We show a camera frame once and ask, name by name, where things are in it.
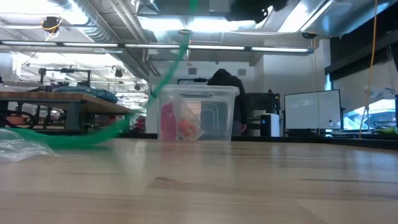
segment desk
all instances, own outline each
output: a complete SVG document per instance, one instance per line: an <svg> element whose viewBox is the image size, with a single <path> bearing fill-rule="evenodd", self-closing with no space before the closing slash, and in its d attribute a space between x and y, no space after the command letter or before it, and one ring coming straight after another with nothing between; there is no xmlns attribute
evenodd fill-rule
<svg viewBox="0 0 398 224"><path fill-rule="evenodd" d="M65 129L79 129L80 113L124 115L133 110L82 93L0 92L0 116L6 116L9 102L29 103L67 110ZM0 128L5 124L0 120Z"/></svg>
<svg viewBox="0 0 398 224"><path fill-rule="evenodd" d="M1 223L375 224L398 220L398 153L116 139L0 163Z"/></svg>

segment wood grain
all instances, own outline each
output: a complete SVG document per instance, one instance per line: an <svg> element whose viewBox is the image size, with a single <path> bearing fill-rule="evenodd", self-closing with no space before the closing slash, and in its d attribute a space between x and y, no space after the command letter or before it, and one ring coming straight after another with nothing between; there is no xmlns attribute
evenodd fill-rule
<svg viewBox="0 0 398 224"><path fill-rule="evenodd" d="M99 99L94 96L90 96L83 93L45 93L45 92L0 92L1 98L25 98L27 102L29 100L36 99L60 99L60 100L81 100L81 112L84 113L132 113L133 110L124 106L116 105L108 101ZM67 103L35 103L30 102L33 105L48 106L51 108L59 108L63 110L68 109Z"/></svg>
<svg viewBox="0 0 398 224"><path fill-rule="evenodd" d="M159 142L0 163L1 223L396 223L398 153Z"/></svg>

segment table surface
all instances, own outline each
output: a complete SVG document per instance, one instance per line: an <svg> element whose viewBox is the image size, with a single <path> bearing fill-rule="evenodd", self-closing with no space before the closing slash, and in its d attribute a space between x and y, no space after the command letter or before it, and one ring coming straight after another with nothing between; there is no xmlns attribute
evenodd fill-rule
<svg viewBox="0 0 398 224"><path fill-rule="evenodd" d="M48 106L52 108L58 108L67 110L68 104L57 102L64 100L82 100L86 101L86 103L81 105L82 112L88 113L132 113L133 110L126 108L124 106L120 106L114 103L110 103L108 101L99 99L94 96L90 96L83 93L45 93L45 92L6 92L0 91L0 99L8 99L8 100L21 100L24 99L25 102L40 105L40 106ZM54 100L55 102L44 102L40 100Z"/></svg>
<svg viewBox="0 0 398 224"><path fill-rule="evenodd" d="M133 139L106 147L0 163L1 223L398 220L395 151Z"/></svg>

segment table leg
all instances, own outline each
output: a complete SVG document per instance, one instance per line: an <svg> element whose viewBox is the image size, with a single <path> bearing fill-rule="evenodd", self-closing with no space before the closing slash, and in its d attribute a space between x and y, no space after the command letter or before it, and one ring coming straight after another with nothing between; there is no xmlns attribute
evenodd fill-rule
<svg viewBox="0 0 398 224"><path fill-rule="evenodd" d="M8 101L0 101L0 128L6 127Z"/></svg>
<svg viewBox="0 0 398 224"><path fill-rule="evenodd" d="M80 103L69 103L65 129L79 130Z"/></svg>

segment dark hoodie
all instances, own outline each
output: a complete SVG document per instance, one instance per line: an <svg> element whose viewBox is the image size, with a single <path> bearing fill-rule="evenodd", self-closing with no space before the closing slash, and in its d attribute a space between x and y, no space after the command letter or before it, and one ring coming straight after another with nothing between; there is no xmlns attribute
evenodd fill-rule
<svg viewBox="0 0 398 224"><path fill-rule="evenodd" d="M246 124L247 114L245 98L246 92L244 91L242 81L225 69L219 69L211 79L209 79L207 85L218 85L218 86L235 86L239 88L239 96L235 98L234 106L234 121L239 121L241 124Z"/></svg>

